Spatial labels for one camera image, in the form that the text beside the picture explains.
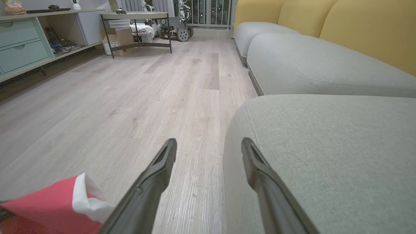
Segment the red fabric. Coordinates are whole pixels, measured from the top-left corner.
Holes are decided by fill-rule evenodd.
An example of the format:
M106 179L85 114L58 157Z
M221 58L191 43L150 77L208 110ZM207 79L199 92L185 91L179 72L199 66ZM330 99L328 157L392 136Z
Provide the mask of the red fabric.
M92 221L72 208L72 193L76 177L57 182L50 187L22 198L2 203L16 214L0 224L3 234L92 234L101 223Z

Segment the floor plank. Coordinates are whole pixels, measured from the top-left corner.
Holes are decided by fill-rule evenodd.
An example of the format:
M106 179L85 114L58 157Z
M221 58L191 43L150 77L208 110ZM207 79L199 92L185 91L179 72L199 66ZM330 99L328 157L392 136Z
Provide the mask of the floor plank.
M153 233L224 233L228 123L256 97L234 41L112 59L89 50L0 84L0 200L86 172L116 204L168 138L177 160Z

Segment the teal drawer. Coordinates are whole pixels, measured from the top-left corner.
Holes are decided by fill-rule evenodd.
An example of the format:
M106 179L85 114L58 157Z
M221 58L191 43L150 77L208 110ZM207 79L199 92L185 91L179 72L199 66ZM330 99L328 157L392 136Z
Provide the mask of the teal drawer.
M48 58L41 41L31 42L0 51L0 67L4 73Z
M32 20L0 23L0 47L39 38Z

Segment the red and white cloth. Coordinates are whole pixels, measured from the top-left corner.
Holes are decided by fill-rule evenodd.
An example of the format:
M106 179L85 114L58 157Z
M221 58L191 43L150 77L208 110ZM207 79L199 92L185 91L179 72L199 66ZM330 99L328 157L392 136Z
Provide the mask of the red and white cloth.
M95 234L114 209L85 173L1 206L15 214L0 223L2 234Z

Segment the yellow cushion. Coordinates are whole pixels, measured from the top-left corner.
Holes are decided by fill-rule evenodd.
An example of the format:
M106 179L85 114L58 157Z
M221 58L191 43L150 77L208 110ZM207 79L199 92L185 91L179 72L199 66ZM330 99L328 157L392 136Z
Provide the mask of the yellow cushion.
M416 75L416 0L338 0L320 38Z
M319 37L328 12L336 1L287 1L280 11L279 25L296 30L303 35Z
M235 8L234 36L243 22L270 22L277 24L285 0L238 0Z

